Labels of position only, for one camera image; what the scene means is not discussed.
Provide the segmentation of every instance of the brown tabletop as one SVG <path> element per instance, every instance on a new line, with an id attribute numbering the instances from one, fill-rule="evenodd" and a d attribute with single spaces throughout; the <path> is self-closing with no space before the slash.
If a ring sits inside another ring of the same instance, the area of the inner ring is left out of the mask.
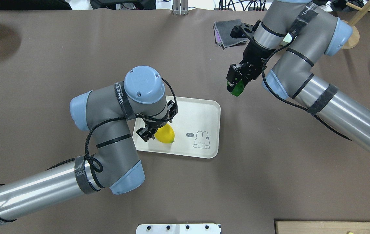
<path id="1" fill-rule="evenodd" d="M 215 158 L 139 152 L 146 175 L 139 188 L 118 196 L 103 189 L 19 218 L 0 234 L 131 234 L 138 224 L 184 222 L 271 234 L 274 219 L 370 221 L 368 152 L 278 101 L 260 79 L 238 98 L 225 89 L 228 66 L 241 61 L 245 46 L 215 46 L 213 23 L 263 16 L 200 9 L 186 16 L 0 12 L 0 183 L 82 155 L 87 133 L 72 121 L 70 100 L 121 81 L 137 65 L 155 68 L 177 96 L 221 105 Z M 370 13 L 357 28 L 355 48 L 324 56 L 312 71 L 370 109 Z"/>

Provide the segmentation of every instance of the green object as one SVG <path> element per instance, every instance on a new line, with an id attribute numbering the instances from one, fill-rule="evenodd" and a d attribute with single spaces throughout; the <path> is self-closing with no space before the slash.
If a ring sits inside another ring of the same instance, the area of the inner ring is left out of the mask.
<path id="1" fill-rule="evenodd" d="M 240 80 L 235 86 L 233 91 L 231 92 L 232 95 L 238 97 L 244 91 L 244 82 Z"/>

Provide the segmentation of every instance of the black cable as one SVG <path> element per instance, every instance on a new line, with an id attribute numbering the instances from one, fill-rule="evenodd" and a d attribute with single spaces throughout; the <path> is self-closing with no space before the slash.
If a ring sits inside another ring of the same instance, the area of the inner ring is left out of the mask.
<path id="1" fill-rule="evenodd" d="M 233 3 L 233 8 L 234 8 L 234 10 L 236 10 L 236 7 L 234 6 L 234 2 L 233 2 L 233 0 L 230 0 L 230 1 L 228 1 L 228 6 L 227 6 L 227 10 L 230 10 L 230 4 L 231 3 Z"/>
<path id="2" fill-rule="evenodd" d="M 253 0 L 239 0 L 239 2 L 238 3 L 244 3 L 244 2 L 252 2 Z"/>
<path id="3" fill-rule="evenodd" d="M 112 4 L 112 5 L 105 5 L 107 9 L 113 9 L 113 10 L 121 10 L 124 6 L 124 3 L 120 4 L 120 9 L 117 9 L 117 4 Z"/>
<path id="4" fill-rule="evenodd" d="M 331 5 L 332 3 L 334 3 L 336 0 L 333 0 L 333 1 L 329 1 L 329 3 L 328 4 L 325 4 L 324 6 L 321 6 L 321 7 L 326 7 L 326 6 L 328 6 L 328 5 Z"/>
<path id="5" fill-rule="evenodd" d="M 269 57 L 267 57 L 267 59 L 265 59 L 265 60 L 264 60 L 263 65 L 262 65 L 262 78 L 263 78 L 263 82 L 264 82 L 265 86 L 267 87 L 267 89 L 268 89 L 268 90 L 270 91 L 270 93 L 271 93 L 271 94 L 273 94 L 273 96 L 275 96 L 277 99 L 279 99 L 280 101 L 282 101 L 282 102 L 284 102 L 284 103 L 286 103 L 286 104 L 289 104 L 289 105 L 291 105 L 291 106 L 294 106 L 294 107 L 300 108 L 300 109 L 302 109 L 302 110 L 304 110 L 304 111 L 307 111 L 307 110 L 308 110 L 307 108 L 304 108 L 304 107 L 303 107 L 303 106 L 301 106 L 301 105 L 297 105 L 297 104 L 295 104 L 295 103 L 292 103 L 292 102 L 286 101 L 285 99 L 283 99 L 283 98 L 279 97 L 279 95 L 277 95 L 277 94 L 276 94 L 276 93 L 271 89 L 271 87 L 269 86 L 269 84 L 268 84 L 268 83 L 267 83 L 267 81 L 266 81 L 266 76 L 264 75 L 264 70 L 266 69 L 266 64 L 267 64 L 267 62 L 270 60 L 270 58 L 271 58 L 273 55 L 275 55 L 277 52 L 281 51 L 282 49 L 285 49 L 285 48 L 287 48 L 288 46 L 290 46 L 290 45 L 293 43 L 293 41 L 294 41 L 294 40 L 295 40 L 295 37 L 293 37 L 293 38 L 292 38 L 292 40 L 291 40 L 288 44 L 286 44 L 285 46 L 281 47 L 280 49 L 276 49 L 275 51 L 273 51 L 273 53 L 271 53 L 271 54 L 269 55 Z M 328 124 L 326 124 L 326 123 L 325 123 L 321 118 L 319 118 L 318 116 L 314 115 L 314 117 L 315 117 L 318 121 L 320 121 L 320 123 L 322 123 L 324 126 L 326 126 L 329 130 L 331 130 L 332 132 L 336 133 L 338 136 L 341 136 L 341 137 L 343 137 L 343 138 L 345 138 L 345 139 L 347 139 L 347 140 L 350 140 L 350 138 L 348 138 L 347 136 L 345 136 L 345 135 L 343 135 L 342 133 L 338 132 L 337 130 L 333 129 L 331 126 L 329 126 Z"/>
<path id="6" fill-rule="evenodd" d="M 239 1 L 239 3 L 241 4 L 241 7 L 242 7 L 242 9 L 244 10 L 244 5 L 243 5 L 243 3 L 240 1 L 240 0 L 238 0 Z"/>
<path id="7" fill-rule="evenodd" d="M 65 163 L 68 163 L 68 162 L 72 162 L 72 161 L 75 161 L 75 158 L 68 159 L 68 160 L 65 160 L 65 161 L 63 161 L 63 162 L 60 162 L 60 163 L 58 163 L 58 164 L 56 164 L 56 165 L 54 165 L 54 166 L 51 166 L 50 168 L 48 168 L 48 169 L 46 169 L 46 170 L 49 170 L 49 169 L 55 168 L 55 167 L 57 167 L 57 166 L 61 166 L 62 164 L 65 164 Z"/>
<path id="8" fill-rule="evenodd" d="M 252 5 L 252 3 L 257 4 L 256 1 L 251 0 L 250 3 L 247 4 L 247 6 L 244 10 L 246 10 L 246 9 L 250 10 L 250 6 Z"/>
<path id="9" fill-rule="evenodd" d="M 88 163 L 90 163 L 91 168 L 94 171 L 96 171 L 98 173 L 102 172 L 103 171 L 103 165 L 101 164 L 101 162 L 98 159 L 94 158 L 94 154 L 92 156 L 90 156 L 90 152 L 88 150 L 88 145 L 90 144 L 91 135 L 93 135 L 93 132 L 94 132 L 95 129 L 97 129 L 99 126 L 102 126 L 103 124 L 106 124 L 106 123 L 109 123 L 109 122 L 112 122 L 112 121 L 124 120 L 124 119 L 125 119 L 125 117 L 118 117 L 118 118 L 113 118 L 113 119 L 102 121 L 101 123 L 99 123 L 96 126 L 94 126 L 90 130 L 90 132 L 88 133 L 87 139 L 85 140 L 85 148 L 84 148 L 85 149 L 85 155 L 84 155 L 84 160 L 87 160 Z M 60 162 L 60 163 L 54 165 L 54 166 L 51 166 L 47 170 L 52 169 L 52 168 L 55 168 L 57 166 L 61 166 L 61 165 L 65 164 L 65 163 L 68 163 L 68 162 L 75 161 L 75 159 L 76 158 L 71 158 L 71 159 L 65 160 L 63 162 Z"/>
<path id="10" fill-rule="evenodd" d="M 259 8 L 262 7 L 263 5 L 263 2 L 262 0 L 259 0 L 260 4 L 258 4 L 258 6 L 256 6 L 256 10 L 260 10 Z"/>
<path id="11" fill-rule="evenodd" d="M 131 8 L 128 8 L 128 7 L 124 6 L 124 5 L 123 5 L 123 8 L 126 8 L 126 9 L 131 9 Z M 134 8 L 134 9 L 136 9 L 136 6 L 135 6 L 135 8 Z"/>

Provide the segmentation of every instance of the white tray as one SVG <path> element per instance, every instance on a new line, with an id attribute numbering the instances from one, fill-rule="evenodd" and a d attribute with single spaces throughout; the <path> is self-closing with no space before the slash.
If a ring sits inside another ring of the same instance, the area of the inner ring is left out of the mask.
<path id="1" fill-rule="evenodd" d="M 136 131 L 144 127 L 141 118 L 134 125 L 133 142 L 139 151 L 163 154 L 177 154 L 199 158 L 213 158 L 218 153 L 219 117 L 221 107 L 215 101 L 176 97 L 178 114 L 169 123 L 175 132 L 175 140 L 171 144 L 150 139 L 144 142 Z"/>

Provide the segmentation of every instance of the wooden stand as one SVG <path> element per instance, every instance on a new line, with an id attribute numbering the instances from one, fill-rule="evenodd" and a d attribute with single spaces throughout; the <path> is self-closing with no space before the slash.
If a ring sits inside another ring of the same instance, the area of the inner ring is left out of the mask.
<path id="1" fill-rule="evenodd" d="M 368 12 L 370 11 L 370 0 L 361 8 L 358 7 L 352 3 L 347 2 L 347 6 L 358 10 L 358 12 L 351 18 L 349 22 L 347 22 L 348 25 L 350 25 L 353 28 L 353 34 L 351 35 L 350 39 L 345 43 L 345 45 L 342 47 L 343 49 L 351 49 L 354 46 L 357 46 L 360 40 L 360 33 L 357 30 L 357 28 L 354 26 L 357 24 L 357 22 Z"/>

